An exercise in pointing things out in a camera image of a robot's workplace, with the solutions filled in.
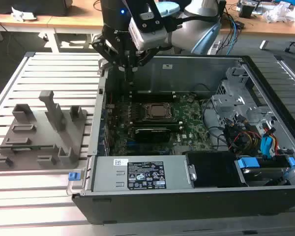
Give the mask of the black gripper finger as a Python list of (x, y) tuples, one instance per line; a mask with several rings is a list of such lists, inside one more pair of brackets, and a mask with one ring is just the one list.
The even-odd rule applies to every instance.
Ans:
[(132, 50), (129, 54), (129, 83), (133, 84), (134, 72), (137, 68), (147, 64), (158, 52), (160, 48), (152, 48), (142, 52)]
[(110, 64), (123, 71), (124, 80), (130, 82), (128, 57), (120, 37), (117, 36), (111, 41), (108, 41), (103, 36), (96, 36), (91, 45)]

